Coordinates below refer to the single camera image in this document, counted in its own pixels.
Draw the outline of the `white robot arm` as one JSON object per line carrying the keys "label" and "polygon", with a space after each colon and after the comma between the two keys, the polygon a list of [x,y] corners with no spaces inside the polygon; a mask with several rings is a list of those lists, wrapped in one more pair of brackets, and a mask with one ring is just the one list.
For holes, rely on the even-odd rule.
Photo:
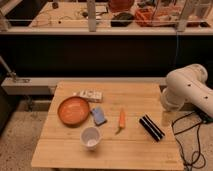
{"label": "white robot arm", "polygon": [[206,84],[207,70],[201,64],[191,64],[169,72],[160,100],[167,111],[180,110],[189,101],[213,118],[213,89]]}

